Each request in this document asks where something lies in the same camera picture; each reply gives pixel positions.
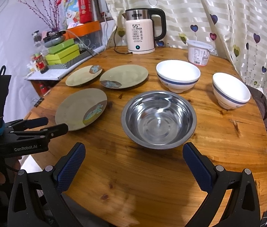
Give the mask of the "green plate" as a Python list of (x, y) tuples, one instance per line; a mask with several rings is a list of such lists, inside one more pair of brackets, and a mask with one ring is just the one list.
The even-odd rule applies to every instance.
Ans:
[(66, 85), (70, 87), (80, 86), (85, 84), (97, 76), (99, 76), (102, 72), (103, 68), (100, 65), (90, 65), (83, 67), (79, 70), (76, 70), (66, 79)]
[(66, 124), (69, 131), (82, 129), (100, 117), (107, 103), (107, 95), (100, 89), (89, 88), (77, 91), (59, 105), (55, 122)]
[(147, 77), (148, 71), (145, 67), (122, 65), (103, 73), (100, 77), (100, 83), (109, 89), (126, 89), (142, 83)]

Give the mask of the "steel mixing bowl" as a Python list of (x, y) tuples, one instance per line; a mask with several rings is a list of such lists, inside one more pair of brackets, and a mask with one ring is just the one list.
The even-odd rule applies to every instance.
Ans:
[(135, 143), (149, 149), (167, 150), (190, 139), (197, 126), (197, 115), (182, 96), (168, 91), (148, 91), (125, 105), (121, 123)]

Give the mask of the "white bowl blue stripe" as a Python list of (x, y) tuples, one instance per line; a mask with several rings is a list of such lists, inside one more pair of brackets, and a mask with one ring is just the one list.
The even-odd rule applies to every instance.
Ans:
[(160, 82), (174, 93), (192, 89), (201, 76), (194, 64), (175, 59), (159, 62), (156, 72)]
[(251, 99), (248, 87), (227, 73), (215, 73), (212, 77), (212, 86), (218, 104), (226, 110), (242, 107)]

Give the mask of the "black binder clip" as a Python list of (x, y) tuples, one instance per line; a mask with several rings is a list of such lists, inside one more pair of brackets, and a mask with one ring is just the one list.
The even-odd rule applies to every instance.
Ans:
[(38, 107), (38, 106), (42, 103), (43, 100), (44, 100), (43, 97), (34, 98), (34, 99), (32, 100), (33, 106), (34, 106), (34, 107)]

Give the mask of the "white side shelf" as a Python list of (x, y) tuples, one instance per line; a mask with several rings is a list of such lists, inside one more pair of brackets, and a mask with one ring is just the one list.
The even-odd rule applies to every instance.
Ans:
[[(99, 54), (103, 50), (104, 50), (104, 47), (100, 47), (100, 48), (96, 49), (95, 52), (96, 52), (96, 54)], [(44, 74), (41, 74), (40, 71), (35, 71), (35, 72), (27, 75), (26, 77), (24, 77), (24, 79), (25, 80), (29, 80), (29, 81), (32, 81), (32, 80), (61, 80), (69, 72), (71, 72), (76, 67), (78, 67), (79, 65), (83, 64), (85, 61), (87, 61), (90, 58), (92, 58), (92, 57), (90, 56), (86, 60), (82, 60), (79, 63), (73, 65), (72, 67), (70, 67), (69, 69), (66, 69), (66, 70), (63, 70), (63, 69), (49, 69)]]

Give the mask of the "red small figurine jar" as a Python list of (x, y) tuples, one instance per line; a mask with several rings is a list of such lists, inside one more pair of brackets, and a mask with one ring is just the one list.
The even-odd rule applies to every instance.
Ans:
[(45, 59), (41, 53), (36, 53), (34, 60), (36, 61), (36, 64), (37, 64), (41, 74), (44, 74), (45, 72), (47, 72), (49, 70), (47, 63), (46, 63), (46, 61), (45, 61)]

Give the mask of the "lime green box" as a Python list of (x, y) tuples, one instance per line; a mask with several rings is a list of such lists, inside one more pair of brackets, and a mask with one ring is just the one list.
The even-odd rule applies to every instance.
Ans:
[(48, 54), (45, 60), (49, 65), (65, 64), (80, 55), (78, 44), (65, 48), (56, 54)]

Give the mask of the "dark green flat box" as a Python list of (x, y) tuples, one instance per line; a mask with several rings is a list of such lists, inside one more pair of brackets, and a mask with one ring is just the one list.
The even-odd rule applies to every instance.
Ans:
[(70, 46), (74, 45), (74, 39), (68, 39), (65, 40), (64, 42), (57, 44), (55, 46), (52, 46), (48, 49), (49, 54), (56, 54), (57, 52), (60, 52)]

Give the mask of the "striped grey tray box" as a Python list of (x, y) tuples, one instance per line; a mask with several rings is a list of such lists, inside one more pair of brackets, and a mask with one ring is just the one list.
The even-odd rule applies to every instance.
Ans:
[(81, 53), (79, 56), (76, 56), (75, 58), (67, 61), (66, 63), (63, 64), (53, 64), (53, 65), (48, 65), (49, 69), (69, 69), (73, 65), (79, 63), (82, 60), (86, 60), (88, 57), (93, 57), (96, 54), (96, 52), (92, 49), (85, 50), (83, 53)]

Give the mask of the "grey device on boxes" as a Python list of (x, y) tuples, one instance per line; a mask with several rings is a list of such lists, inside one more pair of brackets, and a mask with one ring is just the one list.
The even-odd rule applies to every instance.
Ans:
[(44, 46), (46, 48), (50, 48), (53, 47), (55, 45), (58, 45), (60, 43), (62, 43), (65, 40), (65, 34), (66, 31), (62, 30), (62, 31), (56, 31), (56, 32), (47, 32), (46, 36), (43, 38), (44, 41)]

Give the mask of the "orange lid storage box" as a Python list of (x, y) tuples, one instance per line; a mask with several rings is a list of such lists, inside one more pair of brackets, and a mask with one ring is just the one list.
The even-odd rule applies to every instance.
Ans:
[(66, 39), (73, 38), (77, 43), (83, 42), (85, 46), (92, 50), (102, 47), (102, 33), (99, 21), (79, 25), (73, 24), (72, 26), (65, 30)]

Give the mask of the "purple dried flower branches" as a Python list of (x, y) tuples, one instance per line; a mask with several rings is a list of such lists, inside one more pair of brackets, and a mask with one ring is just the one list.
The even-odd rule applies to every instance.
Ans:
[(21, 4), (27, 6), (39, 19), (41, 19), (52, 32), (60, 30), (60, 9), (59, 0), (41, 0), (41, 7), (35, 0), (29, 4), (25, 0), (18, 0)]

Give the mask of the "white electric kettle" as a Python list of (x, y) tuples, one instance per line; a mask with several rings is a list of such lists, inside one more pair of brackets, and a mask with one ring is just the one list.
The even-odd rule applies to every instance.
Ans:
[[(152, 16), (161, 20), (161, 34), (155, 36)], [(166, 36), (165, 12), (158, 8), (137, 8), (125, 11), (125, 35), (127, 49), (132, 54), (148, 54), (155, 51), (155, 42)]]

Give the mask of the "red snack bag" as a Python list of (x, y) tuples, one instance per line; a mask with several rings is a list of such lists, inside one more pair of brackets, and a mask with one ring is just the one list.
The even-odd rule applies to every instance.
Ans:
[(79, 19), (81, 24), (92, 21), (92, 0), (78, 0), (79, 2)]

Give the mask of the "white plastic tub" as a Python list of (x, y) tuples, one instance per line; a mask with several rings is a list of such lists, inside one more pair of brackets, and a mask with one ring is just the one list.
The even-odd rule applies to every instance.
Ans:
[(188, 61), (198, 66), (206, 66), (214, 47), (197, 40), (187, 40)]

